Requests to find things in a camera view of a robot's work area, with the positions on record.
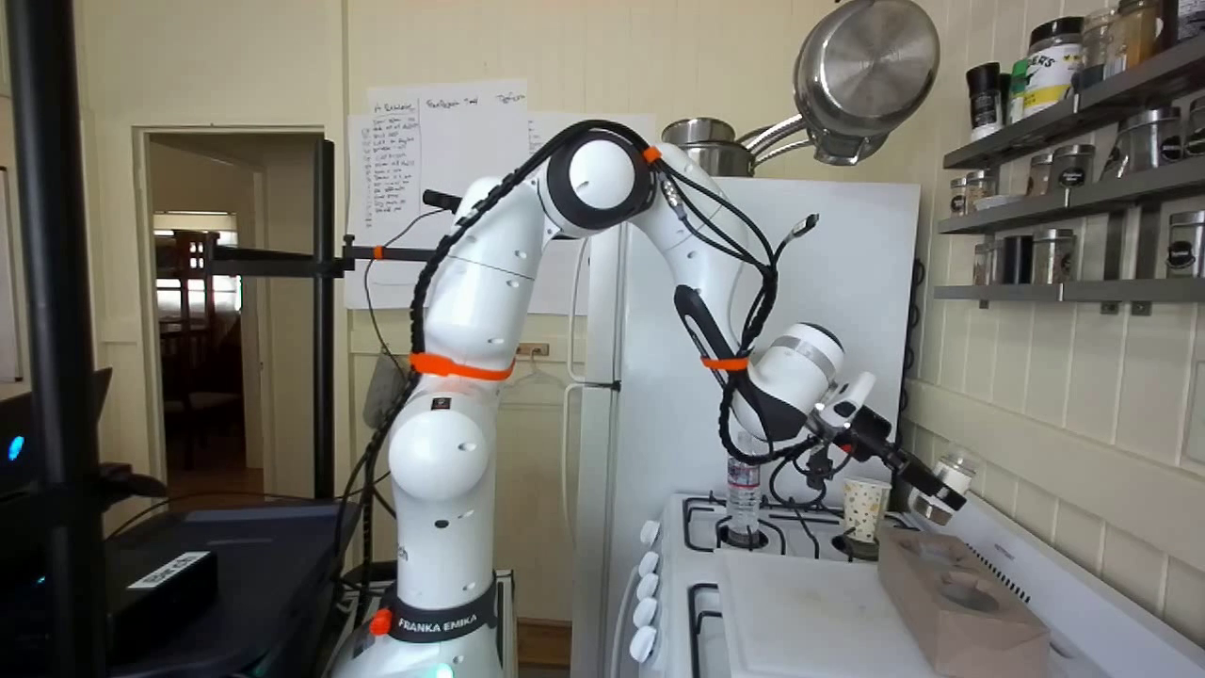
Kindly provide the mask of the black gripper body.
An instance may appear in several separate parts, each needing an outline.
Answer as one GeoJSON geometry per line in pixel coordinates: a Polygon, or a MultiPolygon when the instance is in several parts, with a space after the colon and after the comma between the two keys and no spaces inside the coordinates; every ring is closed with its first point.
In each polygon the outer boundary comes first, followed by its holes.
{"type": "Polygon", "coordinates": [[[837,444],[854,458],[881,458],[904,483],[921,485],[921,463],[887,440],[891,420],[878,411],[863,405],[849,424],[837,435],[837,444]]]}

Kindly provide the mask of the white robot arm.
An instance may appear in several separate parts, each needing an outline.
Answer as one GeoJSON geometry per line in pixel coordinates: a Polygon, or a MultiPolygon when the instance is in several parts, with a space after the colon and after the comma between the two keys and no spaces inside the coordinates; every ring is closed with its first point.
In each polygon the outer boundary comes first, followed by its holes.
{"type": "Polygon", "coordinates": [[[878,458],[945,503],[965,490],[886,435],[840,380],[822,325],[769,328],[783,245],[685,150],[618,121],[577,121],[454,202],[410,297],[410,386],[389,429],[394,579],[343,640],[331,678],[503,678],[491,557],[500,382],[543,248],[628,225],[667,264],[675,311],[720,382],[720,444],[745,465],[814,444],[878,458]]]}

